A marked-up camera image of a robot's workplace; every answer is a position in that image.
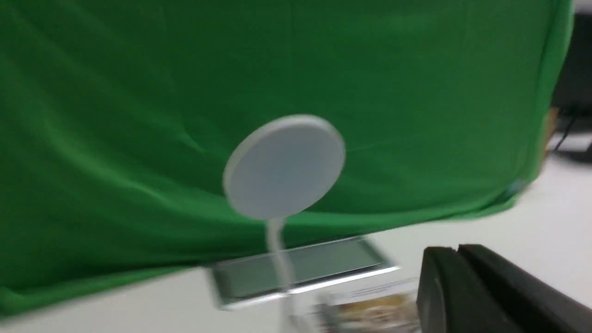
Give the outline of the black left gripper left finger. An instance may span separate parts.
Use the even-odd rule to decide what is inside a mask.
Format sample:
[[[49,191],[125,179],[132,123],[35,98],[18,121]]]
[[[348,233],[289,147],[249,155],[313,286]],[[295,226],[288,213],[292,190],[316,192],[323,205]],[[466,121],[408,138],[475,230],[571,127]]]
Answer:
[[[423,251],[417,312],[423,333],[521,333],[453,248]]]

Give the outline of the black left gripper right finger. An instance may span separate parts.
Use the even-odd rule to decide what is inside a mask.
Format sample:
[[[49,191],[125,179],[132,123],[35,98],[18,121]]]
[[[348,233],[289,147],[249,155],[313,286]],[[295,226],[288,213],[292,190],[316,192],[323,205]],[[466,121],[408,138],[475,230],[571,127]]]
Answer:
[[[590,333],[592,311],[483,245],[459,245],[502,310],[524,333]]]

